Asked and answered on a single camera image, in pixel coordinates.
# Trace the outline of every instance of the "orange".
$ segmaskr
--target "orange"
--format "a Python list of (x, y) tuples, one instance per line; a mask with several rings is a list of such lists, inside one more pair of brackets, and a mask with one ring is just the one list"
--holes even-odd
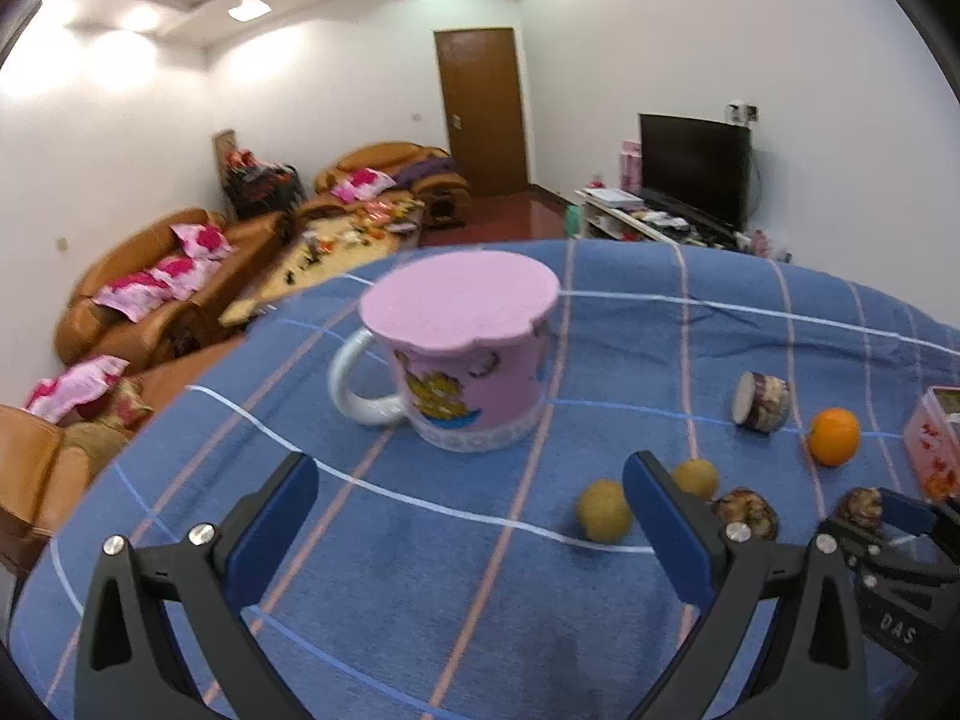
[(860, 444), (860, 423), (846, 409), (825, 409), (810, 423), (806, 441), (821, 466), (843, 466)]

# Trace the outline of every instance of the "tv screen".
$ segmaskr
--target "tv screen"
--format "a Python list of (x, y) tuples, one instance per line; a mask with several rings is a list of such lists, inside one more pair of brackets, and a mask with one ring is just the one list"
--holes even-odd
[(703, 119), (640, 114), (643, 188), (734, 229), (746, 224), (750, 129)]

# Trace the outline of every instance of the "pink container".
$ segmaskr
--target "pink container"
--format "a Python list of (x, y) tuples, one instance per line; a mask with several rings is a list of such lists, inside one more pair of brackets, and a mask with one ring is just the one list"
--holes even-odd
[(960, 389), (932, 386), (904, 428), (906, 451), (920, 486), (934, 501), (960, 493), (960, 442), (949, 415), (960, 415)]
[[(560, 283), (547, 266), (502, 251), (442, 254), (387, 274), (360, 299), (364, 328), (330, 367), (330, 396), (362, 424), (409, 418), (434, 445), (498, 449), (528, 434), (546, 396), (547, 315)], [(400, 391), (377, 400), (347, 387), (374, 340)]]

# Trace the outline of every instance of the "brown leather chair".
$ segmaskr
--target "brown leather chair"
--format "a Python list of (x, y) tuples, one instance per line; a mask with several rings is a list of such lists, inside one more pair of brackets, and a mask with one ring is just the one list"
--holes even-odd
[[(137, 373), (172, 360), (185, 350), (224, 338), (217, 317), (238, 293), (277, 256), (282, 246), (280, 214), (228, 225), (219, 214), (189, 208), (155, 221), (94, 263), (70, 295), (54, 337), (56, 354), (66, 365), (86, 357), (110, 354), (127, 360), (127, 373)], [(140, 322), (96, 305), (90, 298), (110, 281), (135, 274), (179, 250), (171, 224), (217, 224), (237, 247), (208, 285), (189, 300), (171, 300)]]
[[(298, 214), (301, 217), (310, 217), (315, 211), (329, 205), (339, 205), (339, 200), (335, 199), (328, 192), (333, 189), (340, 181), (349, 178), (349, 175), (363, 167), (372, 167), (373, 170), (380, 170), (387, 175), (393, 176), (403, 170), (405, 167), (422, 162), (427, 157), (448, 157), (448, 152), (443, 148), (435, 146), (418, 146), (416, 143), (407, 141), (384, 141), (383, 143), (371, 143), (369, 146), (358, 148), (357, 151), (341, 157), (335, 165), (328, 167), (319, 173), (313, 182), (313, 188), (317, 192), (317, 197), (310, 199), (299, 206)], [(432, 221), (434, 215), (434, 203), (438, 200), (444, 200), (451, 206), (449, 209), (453, 216), (454, 212), (462, 214), (464, 207), (469, 202), (469, 182), (459, 173), (440, 173), (439, 175), (430, 175), (415, 181), (410, 191), (403, 191), (401, 195), (398, 191), (387, 191), (386, 196), (414, 196), (417, 200), (424, 201), (426, 205), (427, 218), (426, 223)]]
[[(150, 418), (242, 341), (237, 336), (142, 373), (141, 397), (155, 410)], [(104, 469), (103, 459), (64, 445), (64, 437), (61, 427), (0, 405), (0, 562), (18, 577), (30, 573), (50, 536)], [(117, 448), (123, 443), (118, 437)]]

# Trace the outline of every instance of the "pink pillow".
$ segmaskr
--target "pink pillow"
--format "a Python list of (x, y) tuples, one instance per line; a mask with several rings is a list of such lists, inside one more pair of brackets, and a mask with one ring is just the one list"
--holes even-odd
[(107, 355), (78, 362), (55, 379), (40, 379), (23, 409), (56, 425), (75, 406), (113, 389), (127, 365), (126, 360)]
[(168, 284), (141, 271), (110, 282), (90, 299), (98, 306), (117, 309), (131, 322), (140, 322), (173, 296)]
[(150, 275), (166, 284), (177, 300), (186, 300), (206, 286), (210, 276), (216, 274), (221, 263), (218, 260), (194, 260), (190, 257), (166, 257), (157, 263)]
[(223, 260), (235, 251), (212, 224), (171, 224), (170, 229), (181, 240), (184, 254), (195, 260)]
[(363, 170), (357, 170), (349, 178), (345, 178), (337, 184), (330, 190), (330, 194), (337, 197), (342, 203), (349, 205), (352, 202), (372, 200), (381, 191), (390, 189), (396, 184), (397, 182), (386, 175), (385, 172), (364, 167)]

